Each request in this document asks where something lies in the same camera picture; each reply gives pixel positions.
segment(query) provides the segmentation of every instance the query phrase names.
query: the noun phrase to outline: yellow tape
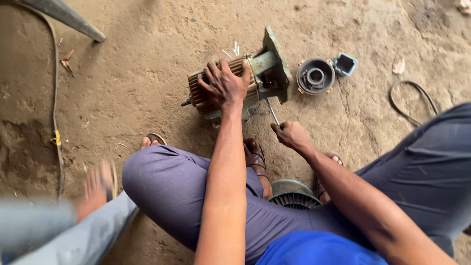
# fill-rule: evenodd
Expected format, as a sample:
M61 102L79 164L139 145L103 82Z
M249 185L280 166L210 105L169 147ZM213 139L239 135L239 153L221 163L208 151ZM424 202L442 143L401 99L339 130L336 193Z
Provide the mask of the yellow tape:
M51 142L53 142L55 145L59 146L59 145L61 145L59 131L54 131L54 133L56 134L56 136L55 136L55 138L51 139Z

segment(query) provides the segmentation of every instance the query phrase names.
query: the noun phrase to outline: left hand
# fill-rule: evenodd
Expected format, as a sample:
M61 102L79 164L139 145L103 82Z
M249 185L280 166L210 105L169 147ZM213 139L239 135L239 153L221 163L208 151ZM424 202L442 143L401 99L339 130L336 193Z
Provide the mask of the left hand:
M203 75L198 75L198 84L208 93L211 101L217 108L224 112L226 109L241 108L247 95L250 83L250 66L247 60L242 63L242 77L237 77L232 73L226 59L219 61L221 70L218 69L214 61L208 62L204 68L204 75L209 80L209 84L203 81Z

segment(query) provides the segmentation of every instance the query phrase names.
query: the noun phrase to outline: forearm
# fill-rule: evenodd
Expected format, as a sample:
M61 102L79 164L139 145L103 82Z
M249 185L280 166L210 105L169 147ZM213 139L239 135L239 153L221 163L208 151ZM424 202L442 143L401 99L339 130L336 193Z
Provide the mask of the forearm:
M195 264L243 264L245 260L246 169L242 106L224 111L206 178Z
M384 193L312 145L298 152L320 178L336 207L390 264L429 262L431 257L437 263L453 263Z

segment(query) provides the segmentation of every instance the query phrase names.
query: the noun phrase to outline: grey trousers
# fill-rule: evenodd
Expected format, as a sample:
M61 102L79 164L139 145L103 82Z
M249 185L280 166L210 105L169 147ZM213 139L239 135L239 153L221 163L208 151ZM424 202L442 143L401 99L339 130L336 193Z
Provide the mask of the grey trousers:
M2 200L0 255L13 265L95 265L137 212L125 192L79 224L68 202ZM35 250L10 262L30 249Z
M136 152L123 168L129 197L193 251L209 163L207 158L159 145ZM396 202L452 256L454 239L471 223L471 104L431 119L357 174ZM329 231L372 248L333 203L311 210L288 209L265 201L262 192L248 167L246 264L256 263L271 242L294 230Z

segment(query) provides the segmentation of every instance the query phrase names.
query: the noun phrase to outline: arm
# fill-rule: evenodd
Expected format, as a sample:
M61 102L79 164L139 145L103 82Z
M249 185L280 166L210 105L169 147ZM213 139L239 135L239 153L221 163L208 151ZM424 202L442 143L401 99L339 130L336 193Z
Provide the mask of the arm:
M227 62L221 70L212 62L204 69L210 84L198 83L221 109L221 126L206 177L200 236L195 264L219 265L245 262L246 169L242 143L242 103L247 94L250 69L245 62L241 78Z
M333 203L389 264L456 264L389 197L317 150L299 122L272 128L306 159Z

